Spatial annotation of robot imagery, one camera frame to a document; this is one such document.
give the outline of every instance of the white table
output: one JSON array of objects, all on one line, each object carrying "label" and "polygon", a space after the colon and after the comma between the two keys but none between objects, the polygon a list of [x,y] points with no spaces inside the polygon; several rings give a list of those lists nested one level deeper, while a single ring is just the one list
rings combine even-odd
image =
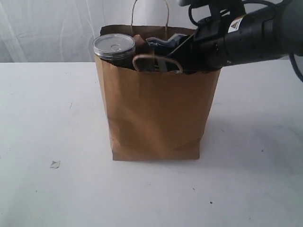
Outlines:
[{"label": "white table", "polygon": [[202,150],[112,161],[94,63],[0,64],[1,227],[302,226],[303,84],[288,61],[223,69]]}]

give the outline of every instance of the white curtain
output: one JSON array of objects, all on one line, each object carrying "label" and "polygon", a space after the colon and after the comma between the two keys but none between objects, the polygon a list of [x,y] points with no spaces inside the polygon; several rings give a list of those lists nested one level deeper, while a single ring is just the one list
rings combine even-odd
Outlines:
[{"label": "white curtain", "polygon": [[[93,61],[92,41],[100,28],[129,24],[134,0],[0,0],[0,62]],[[170,26],[195,28],[187,7],[168,0]],[[248,11],[259,6],[248,6]],[[194,10],[196,20],[208,7]],[[136,25],[164,25],[162,0],[139,0]]]}]

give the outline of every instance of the metal can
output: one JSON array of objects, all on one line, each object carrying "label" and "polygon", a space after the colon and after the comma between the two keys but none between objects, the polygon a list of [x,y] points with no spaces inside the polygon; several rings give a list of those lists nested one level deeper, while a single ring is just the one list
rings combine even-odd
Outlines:
[{"label": "metal can", "polygon": [[132,68],[135,40],[124,34],[107,34],[93,42],[94,53],[100,59],[118,67]]}]

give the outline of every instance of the warning label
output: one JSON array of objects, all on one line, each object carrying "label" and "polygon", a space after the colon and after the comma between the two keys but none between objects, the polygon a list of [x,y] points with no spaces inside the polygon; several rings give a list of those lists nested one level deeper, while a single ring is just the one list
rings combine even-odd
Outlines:
[{"label": "warning label", "polygon": [[243,18],[244,16],[239,17],[234,21],[232,21],[231,25],[229,26],[228,33],[238,31]]}]

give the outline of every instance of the paper bag handle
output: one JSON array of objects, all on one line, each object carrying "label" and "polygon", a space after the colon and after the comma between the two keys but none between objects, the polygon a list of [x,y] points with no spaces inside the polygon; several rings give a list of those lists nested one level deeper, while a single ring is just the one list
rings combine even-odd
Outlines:
[{"label": "paper bag handle", "polygon": [[134,69],[137,70],[138,72],[140,72],[140,69],[136,63],[138,59],[157,59],[157,60],[167,61],[169,63],[177,65],[177,67],[179,68],[178,73],[183,73],[183,67],[178,61],[168,58],[168,57],[152,55],[152,54],[139,54],[139,55],[134,56],[133,65],[134,65]]},{"label": "paper bag handle", "polygon": [[[132,10],[132,21],[131,21],[131,31],[132,31],[132,34],[134,35],[134,30],[133,30],[133,23],[134,23],[134,8],[137,4],[137,1],[138,0],[135,0],[134,1],[134,6],[133,6],[133,10]],[[169,26],[169,5],[167,3],[166,0],[163,0],[164,3],[166,4],[166,7],[167,7],[167,19],[166,19],[166,24],[165,24],[165,38],[167,38],[167,33],[168,33],[168,26]]]}]

